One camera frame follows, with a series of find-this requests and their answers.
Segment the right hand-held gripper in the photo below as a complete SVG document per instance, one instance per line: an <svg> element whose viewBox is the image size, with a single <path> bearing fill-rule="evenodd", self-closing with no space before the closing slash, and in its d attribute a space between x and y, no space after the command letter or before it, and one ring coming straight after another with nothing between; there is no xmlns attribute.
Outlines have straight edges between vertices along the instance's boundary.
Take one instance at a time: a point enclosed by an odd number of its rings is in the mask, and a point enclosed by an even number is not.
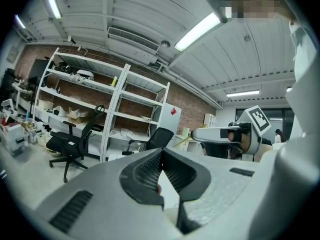
<svg viewBox="0 0 320 240"><path fill-rule="evenodd" d="M244 110L242 115L228 124L218 127L197 128L190 137L201 142L206 156L221 159L236 159L241 157L243 161L254 162L261 144L272 145L271 141L264 138L263 134L271 128L271 124L259 106L253 106ZM250 135L250 147L246 153L242 153L240 145L229 140L229 132L241 131Z"/></svg>

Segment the person's right forearm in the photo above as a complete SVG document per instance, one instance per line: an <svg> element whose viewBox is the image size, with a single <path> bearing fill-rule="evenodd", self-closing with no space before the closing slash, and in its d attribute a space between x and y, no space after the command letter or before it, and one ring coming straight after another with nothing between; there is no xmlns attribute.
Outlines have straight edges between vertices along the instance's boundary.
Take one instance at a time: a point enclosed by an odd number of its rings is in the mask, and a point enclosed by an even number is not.
<svg viewBox="0 0 320 240"><path fill-rule="evenodd" d="M275 156L276 152L273 150L273 147L271 145L260 144L253 158L255 163L259 163L261 160L274 160Z"/></svg>

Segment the person's right hand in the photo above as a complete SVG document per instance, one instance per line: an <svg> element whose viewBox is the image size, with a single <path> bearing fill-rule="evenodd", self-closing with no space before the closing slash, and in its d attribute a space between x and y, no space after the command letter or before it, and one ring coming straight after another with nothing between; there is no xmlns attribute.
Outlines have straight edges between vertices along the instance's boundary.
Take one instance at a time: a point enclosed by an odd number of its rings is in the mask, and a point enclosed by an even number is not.
<svg viewBox="0 0 320 240"><path fill-rule="evenodd" d="M246 153L250 148L251 136L241 133L240 130L228 132L228 140L232 143L238 143L242 153Z"/></svg>

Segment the white cubby shelf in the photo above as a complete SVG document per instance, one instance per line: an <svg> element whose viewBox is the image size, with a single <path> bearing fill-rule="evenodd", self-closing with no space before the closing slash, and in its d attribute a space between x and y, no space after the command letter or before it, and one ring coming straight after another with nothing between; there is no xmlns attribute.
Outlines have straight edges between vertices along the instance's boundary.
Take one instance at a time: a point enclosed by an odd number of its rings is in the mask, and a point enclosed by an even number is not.
<svg viewBox="0 0 320 240"><path fill-rule="evenodd" d="M217 126L216 116L211 113L206 113L204 116L203 124L206 128L215 128Z"/></svg>

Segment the white drawer cabinet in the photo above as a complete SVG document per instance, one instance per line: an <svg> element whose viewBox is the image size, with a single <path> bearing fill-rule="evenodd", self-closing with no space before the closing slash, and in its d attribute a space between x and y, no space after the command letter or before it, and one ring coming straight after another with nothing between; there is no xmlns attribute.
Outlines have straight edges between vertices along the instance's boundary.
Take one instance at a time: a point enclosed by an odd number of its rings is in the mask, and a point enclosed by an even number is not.
<svg viewBox="0 0 320 240"><path fill-rule="evenodd" d="M182 135L176 134L174 145L183 139L185 139L185 138ZM193 153L196 155L203 155L204 154L201 144L199 142L193 140L192 138L190 138L188 141L180 144L179 146L177 146L175 148L182 150L182 151L190 152L190 153Z"/></svg>

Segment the yellow tape strip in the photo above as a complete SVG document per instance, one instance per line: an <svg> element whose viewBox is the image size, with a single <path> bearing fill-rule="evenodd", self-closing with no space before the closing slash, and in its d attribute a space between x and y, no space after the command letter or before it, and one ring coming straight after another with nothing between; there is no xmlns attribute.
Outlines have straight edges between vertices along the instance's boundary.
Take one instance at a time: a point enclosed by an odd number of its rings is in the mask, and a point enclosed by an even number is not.
<svg viewBox="0 0 320 240"><path fill-rule="evenodd" d="M188 137L182 139L181 141L177 142L173 147L176 148L177 146L181 145L182 143L187 142L190 138L191 137L188 136Z"/></svg>

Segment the white refrigerator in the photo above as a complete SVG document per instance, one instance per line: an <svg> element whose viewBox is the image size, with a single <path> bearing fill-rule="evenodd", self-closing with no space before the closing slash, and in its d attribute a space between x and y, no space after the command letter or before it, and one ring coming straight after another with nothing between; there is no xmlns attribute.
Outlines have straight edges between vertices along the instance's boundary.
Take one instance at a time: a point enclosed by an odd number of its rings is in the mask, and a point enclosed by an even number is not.
<svg viewBox="0 0 320 240"><path fill-rule="evenodd" d="M175 115L171 115L172 108L176 108L177 113ZM167 147L173 147L175 144L176 134L178 133L178 126L180 123L182 109L171 105L169 103L165 103L164 106L157 106L152 120L159 123L160 128L165 128L174 133Z"/></svg>

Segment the black mesh office chair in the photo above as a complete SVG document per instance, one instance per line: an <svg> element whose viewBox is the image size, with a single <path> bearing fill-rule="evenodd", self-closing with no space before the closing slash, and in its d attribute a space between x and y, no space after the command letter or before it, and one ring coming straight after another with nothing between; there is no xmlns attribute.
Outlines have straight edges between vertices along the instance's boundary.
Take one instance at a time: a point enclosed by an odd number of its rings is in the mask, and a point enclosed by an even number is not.
<svg viewBox="0 0 320 240"><path fill-rule="evenodd" d="M130 146L133 143L142 144L142 150L141 150L142 152L152 150L152 149L157 149L157 148L165 148L173 136L174 136L174 133L172 131L165 129L163 127L159 127L152 134L152 136L148 141L131 139L128 143L127 149L122 152L122 155L129 156L134 153L133 151L130 151Z"/></svg>

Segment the black headrest office chair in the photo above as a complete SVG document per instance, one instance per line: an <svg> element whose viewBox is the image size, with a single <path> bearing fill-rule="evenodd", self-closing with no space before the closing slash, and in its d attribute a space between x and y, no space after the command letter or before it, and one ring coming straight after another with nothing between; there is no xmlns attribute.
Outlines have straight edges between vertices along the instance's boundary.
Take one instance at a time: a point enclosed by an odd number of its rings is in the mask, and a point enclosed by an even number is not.
<svg viewBox="0 0 320 240"><path fill-rule="evenodd" d="M88 169L87 166L78 162L78 159L83 160L85 156L89 154L89 138L92 134L92 128L96 121L102 117L103 113L107 110L104 105L97 105L94 109L94 116L88 121L81 132L81 136L75 136L73 134L73 128L76 127L74 123L64 121L63 123L68 125L69 133L64 133L61 131L54 132L51 131L50 140L46 143L46 148L60 153L61 157L56 159L51 159L49 161L49 166L51 168L54 167L54 163L62 163L65 162L64 174L63 174L63 182L67 183L67 173L68 169L71 165L76 165L85 170Z"/></svg>

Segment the crumpled plastic sheet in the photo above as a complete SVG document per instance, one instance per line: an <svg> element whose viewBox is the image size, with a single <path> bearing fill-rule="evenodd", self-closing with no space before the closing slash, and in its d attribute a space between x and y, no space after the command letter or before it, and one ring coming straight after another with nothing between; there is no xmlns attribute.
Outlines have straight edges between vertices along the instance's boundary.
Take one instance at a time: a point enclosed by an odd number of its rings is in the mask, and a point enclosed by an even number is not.
<svg viewBox="0 0 320 240"><path fill-rule="evenodd" d="M135 140L139 134L136 133L136 132L133 132L133 131L127 129L127 128L121 128L120 129L120 135L125 139L130 139L130 140L133 139L133 140Z"/></svg>

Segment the white metal shelf unit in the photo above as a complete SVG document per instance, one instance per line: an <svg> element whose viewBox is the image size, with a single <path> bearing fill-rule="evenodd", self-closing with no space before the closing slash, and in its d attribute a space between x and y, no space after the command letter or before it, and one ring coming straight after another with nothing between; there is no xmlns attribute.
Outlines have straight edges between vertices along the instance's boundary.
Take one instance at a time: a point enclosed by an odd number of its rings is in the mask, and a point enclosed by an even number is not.
<svg viewBox="0 0 320 240"><path fill-rule="evenodd" d="M63 80L68 83L76 84L78 86L82 86L85 88L89 88L91 90L101 92L106 95L110 95L111 96L110 103L109 105L105 105L103 110L103 113L106 114L106 118L103 125L103 131L96 131L96 130L93 131L94 134L101 136L100 151L95 150L94 145L91 145L91 144L89 145L89 153L91 155L98 156L100 161L103 162L106 160L106 157L107 157L107 145L108 145L108 139L109 139L109 134L111 129L112 117L113 117L113 113L115 112L116 101L119 98L119 94L122 88L120 82L127 75L131 66L129 64L125 64L124 67L119 67L113 64L109 64L109 63L88 58L85 56L59 52L59 50L60 49L57 48L53 53L53 55L51 56L51 58L48 60L47 66L40 79L35 101L34 101L33 118L43 116L43 115L45 115L46 119L48 119L49 117L52 117L57 120L59 118L58 116L55 116L53 113L47 112L46 109L41 108L40 102L39 102L40 92L45 92L56 98L63 99L65 101L86 107L91 110L95 109L96 107L94 104L88 103L86 101L78 100L71 96L62 94L56 88L50 89L48 87L45 87L43 85L44 79L51 75L58 78L59 81ZM56 70L57 64L54 62L54 59L56 57L59 57L64 63L67 64L67 66L71 68L77 68L79 70L89 71L94 75L104 76L112 79L116 77L117 82L114 85L107 85L107 84L96 81L96 78L93 78L92 80L90 80L89 78L85 78L83 76L77 77L77 75L74 73L68 74L66 72L58 71Z"/></svg>
<svg viewBox="0 0 320 240"><path fill-rule="evenodd" d="M110 106L107 112L108 118L106 118L107 122L104 126L104 134L103 134L103 143L101 144L101 155L100 155L100 161L104 162L107 157L107 150L109 146L109 138L114 138L122 141L129 141L130 139L123 138L120 134L120 130L116 129L115 134L111 135L111 131L114 130L114 125L116 122L117 117L132 120L135 122L141 122L148 124L148 128L146 133L138 133L135 131L135 133L138 134L137 140L147 141L151 136L151 126L156 126L159 128L159 122L156 121L145 121L140 118L141 115L130 115L128 113L120 112L119 107L121 105L121 102L123 99L128 100L130 102L134 102L136 104L141 104L144 106L148 106L152 108L151 117L153 117L155 109L157 106L164 106L167 100L170 83L168 82L167 85L163 85L159 82L156 82L150 78L147 78L143 75L137 74L133 71L130 71L131 66L129 64L126 64L124 67L124 71L121 73L118 83L116 85L115 92L112 96L112 101L110 102ZM126 91L126 86L130 84L132 86L135 86L137 88L146 90L148 92L154 93L157 96L159 93L163 92L164 95L161 99L161 101L157 101L156 99L150 99L147 97L143 97L140 94L134 94L130 91Z"/></svg>

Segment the cardboard box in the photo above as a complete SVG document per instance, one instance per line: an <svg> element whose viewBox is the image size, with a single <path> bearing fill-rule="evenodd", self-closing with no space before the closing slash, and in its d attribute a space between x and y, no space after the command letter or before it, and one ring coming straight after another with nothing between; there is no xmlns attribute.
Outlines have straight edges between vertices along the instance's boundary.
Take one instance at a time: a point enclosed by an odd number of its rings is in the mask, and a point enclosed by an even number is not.
<svg viewBox="0 0 320 240"><path fill-rule="evenodd" d="M89 111L82 111L80 109L68 108L68 114L66 115L69 122L73 124L86 123L89 120Z"/></svg>

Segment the ceiling air conditioner vent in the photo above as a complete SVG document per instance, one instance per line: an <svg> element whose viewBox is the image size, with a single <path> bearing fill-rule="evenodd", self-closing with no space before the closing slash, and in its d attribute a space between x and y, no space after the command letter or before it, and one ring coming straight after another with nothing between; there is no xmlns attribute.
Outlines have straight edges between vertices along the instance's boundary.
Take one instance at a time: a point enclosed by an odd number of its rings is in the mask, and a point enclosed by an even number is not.
<svg viewBox="0 0 320 240"><path fill-rule="evenodd" d="M156 55L158 53L159 45L157 43L131 31L110 26L107 30L107 34L111 39L133 45L152 55Z"/></svg>

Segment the white round device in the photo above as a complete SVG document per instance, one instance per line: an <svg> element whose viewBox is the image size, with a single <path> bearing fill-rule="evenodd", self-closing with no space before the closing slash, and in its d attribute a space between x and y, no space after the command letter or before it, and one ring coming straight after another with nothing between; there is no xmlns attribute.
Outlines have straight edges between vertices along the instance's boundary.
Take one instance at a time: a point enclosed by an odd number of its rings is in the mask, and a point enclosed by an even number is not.
<svg viewBox="0 0 320 240"><path fill-rule="evenodd" d="M88 80L91 80L91 81L93 81L94 77L95 77L95 75L91 71L83 70L83 69L79 69L76 72L76 74L79 75L82 78L85 78L85 79L88 79Z"/></svg>

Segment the grey wall electrical box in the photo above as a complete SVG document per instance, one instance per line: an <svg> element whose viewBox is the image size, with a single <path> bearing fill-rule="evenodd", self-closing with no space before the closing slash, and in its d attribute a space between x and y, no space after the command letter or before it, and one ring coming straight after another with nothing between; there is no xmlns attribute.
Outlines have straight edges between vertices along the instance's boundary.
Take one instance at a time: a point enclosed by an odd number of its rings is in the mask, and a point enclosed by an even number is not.
<svg viewBox="0 0 320 240"><path fill-rule="evenodd" d="M9 52L7 54L6 60L10 63L13 63L16 60L17 54L19 53L19 50L17 47L12 46L9 49Z"/></svg>

